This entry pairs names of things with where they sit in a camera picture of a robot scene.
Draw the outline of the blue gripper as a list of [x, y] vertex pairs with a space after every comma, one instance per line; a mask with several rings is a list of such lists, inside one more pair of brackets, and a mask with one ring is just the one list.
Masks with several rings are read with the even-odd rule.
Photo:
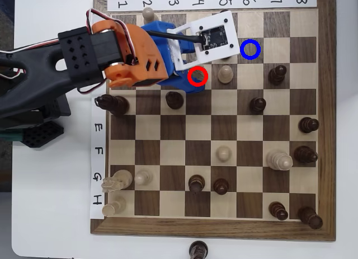
[[[167, 29], [174, 29], [175, 26], [171, 23], [162, 21], [153, 21], [141, 26], [147, 35], [140, 36], [140, 49], [143, 51], [154, 50], [157, 47], [158, 51], [179, 50], [181, 54], [195, 53], [193, 42], [178, 42], [177, 40], [169, 40], [167, 36]], [[183, 90], [186, 93], [199, 93], [205, 89], [205, 86], [195, 87], [187, 79], [188, 70], [173, 71], [173, 74], [167, 79], [167, 87]]]

